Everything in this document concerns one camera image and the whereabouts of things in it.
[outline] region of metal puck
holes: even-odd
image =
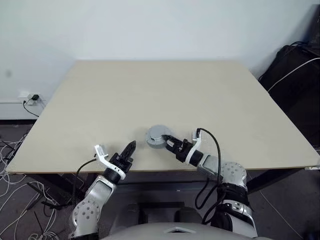
[[[162,135],[171,135],[171,131],[164,125],[155,125],[149,128],[145,135],[145,140],[150,147],[161,149],[166,146],[166,142]]]

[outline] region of black cable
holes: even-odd
[[[53,235],[52,237],[50,237],[48,240],[53,239],[55,236],[58,236],[59,234],[61,234],[62,232],[64,232],[66,229],[62,229],[60,232],[56,233],[55,235]]]
[[[219,185],[220,182],[221,182],[221,179],[220,179],[220,176],[221,176],[221,151],[220,151],[219,143],[218,143],[217,139],[215,138],[215,136],[214,136],[211,132],[209,132],[208,130],[206,130],[206,129],[204,129],[204,128],[197,128],[197,130],[196,130],[196,136],[197,136],[197,138],[199,137],[200,131],[204,131],[204,132],[206,132],[207,134],[209,134],[210,137],[212,137],[212,139],[213,139],[214,142],[215,142],[216,149],[217,149],[217,151],[218,151],[218,175],[217,175],[217,182],[218,182],[218,185]]]
[[[209,197],[211,196],[211,194],[214,192],[214,190],[216,190],[218,184],[214,185],[210,192],[206,195],[206,197],[204,198],[204,200],[202,201],[201,205],[198,205],[198,198],[200,197],[201,193],[205,190],[205,188],[207,187],[209,181],[208,181],[209,178],[207,178],[207,182],[205,183],[205,185],[203,186],[203,188],[199,191],[199,193],[197,194],[197,196],[195,197],[195,200],[194,200],[194,205],[195,205],[195,208],[200,210],[204,207],[204,205],[206,204],[206,202],[208,201]]]
[[[34,115],[34,116],[36,116],[36,117],[39,117],[37,114],[34,114],[33,112],[31,112],[31,111],[29,111],[28,109],[26,109],[26,106],[25,106],[25,104],[28,104],[28,102],[30,101],[30,99],[26,102],[26,101],[23,101],[23,108],[28,112],[28,113],[30,113],[30,114],[32,114],[32,115]]]
[[[17,144],[17,147],[14,148],[13,150],[10,150],[10,152],[8,152],[8,153],[6,154],[6,156],[3,158],[3,159],[6,159],[6,163],[7,163],[7,164],[9,164],[9,163],[12,161],[12,159],[16,156],[16,153],[17,153],[17,151],[19,150],[19,148],[20,148],[20,146],[22,145],[22,143],[23,143],[23,142],[19,142],[19,143]]]
[[[12,146],[10,146],[8,143],[6,143],[5,141],[3,140],[0,140],[1,142],[3,142],[8,148],[12,149],[12,150],[15,150]]]
[[[32,209],[32,208],[34,207],[34,205],[36,205],[37,202],[39,202],[39,200],[41,199],[40,196],[41,196],[41,195],[39,194],[39,195],[36,197],[36,199],[33,200],[33,202],[31,202],[31,203],[28,205],[28,207],[26,208],[26,211],[29,211],[30,209]]]
[[[50,215],[47,215],[47,213],[46,213],[46,205],[45,204],[43,204],[43,214],[46,216],[46,217],[50,217],[51,216],[51,214]]]
[[[211,220],[212,220],[212,218],[213,218],[214,216],[210,217],[210,219],[207,220],[208,215],[212,212],[213,209],[215,209],[216,206],[218,206],[219,203],[221,203],[221,201],[225,198],[225,196],[226,196],[226,193],[224,192],[224,193],[222,194],[222,197],[219,198],[219,199],[208,209],[208,211],[206,211],[206,213],[205,213],[204,216],[203,216],[203,219],[202,219],[201,224],[207,225],[208,223],[211,222]]]
[[[209,178],[207,178],[207,181],[205,183],[205,185],[203,186],[203,188],[200,190],[200,192],[197,194],[197,196],[195,197],[195,201],[194,201],[194,205],[197,209],[202,209],[204,207],[204,205],[206,204],[206,202],[208,201],[209,197],[211,196],[211,194],[217,189],[217,187],[220,186],[221,184],[221,151],[220,151],[220,146],[219,143],[217,141],[217,139],[215,138],[215,136],[209,132],[208,130],[204,129],[204,128],[197,128],[196,130],[196,137],[199,138],[200,136],[200,131],[204,131],[207,134],[210,135],[210,137],[212,137],[212,139],[215,142],[216,145],[216,149],[218,152],[218,173],[217,173],[217,184],[214,185],[211,190],[209,191],[209,193],[206,195],[206,197],[204,198],[204,200],[202,201],[201,205],[198,205],[198,198],[201,195],[201,193],[205,190],[205,188],[207,187],[207,185],[209,184]],[[204,214],[203,219],[202,219],[202,224],[208,224],[209,222],[211,222],[212,217],[210,218],[210,220],[206,220],[208,215],[211,213],[211,211],[213,209],[215,209],[215,207],[225,198],[226,194],[224,193],[222,195],[222,197],[220,199],[218,199],[209,209],[208,211]]]
[[[43,228],[42,228],[42,226],[41,226],[41,224],[40,224],[40,221],[39,221],[39,219],[38,219],[38,216],[37,216],[37,214],[36,214],[35,211],[33,211],[33,213],[34,213],[35,218],[36,218],[36,221],[38,222],[39,227],[40,227],[40,229],[41,229],[41,234],[44,235],[44,230],[43,230]]]
[[[76,184],[77,184],[77,178],[79,175],[80,170],[87,164],[92,163],[96,161],[96,159],[91,159],[90,161],[87,161],[86,163],[82,164],[81,167],[76,171],[76,174],[74,176],[74,181],[73,181],[73,187],[72,187],[72,203],[74,206],[76,206]]]

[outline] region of white wall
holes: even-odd
[[[0,0],[0,119],[32,118],[14,104],[19,94],[49,100],[76,59],[236,59],[259,76],[281,46],[303,40],[315,4],[320,0]]]

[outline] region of table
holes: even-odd
[[[217,138],[222,161],[246,169],[314,166],[320,156],[240,63],[217,61],[77,61],[47,104],[10,173],[74,173],[96,144],[110,155],[132,140],[132,171],[194,170],[164,149],[150,148],[147,130],[166,125],[180,139],[196,128]],[[203,136],[202,151],[217,154]],[[84,172],[101,172],[98,162]]]

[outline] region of wall socket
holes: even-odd
[[[39,95],[39,99],[36,101],[31,99],[35,94]],[[30,92],[21,92],[20,95],[18,96],[18,99],[22,104],[24,103],[24,101],[26,101],[27,105],[30,105],[30,106],[35,105],[40,101],[44,101],[44,98],[40,93],[30,93]]]

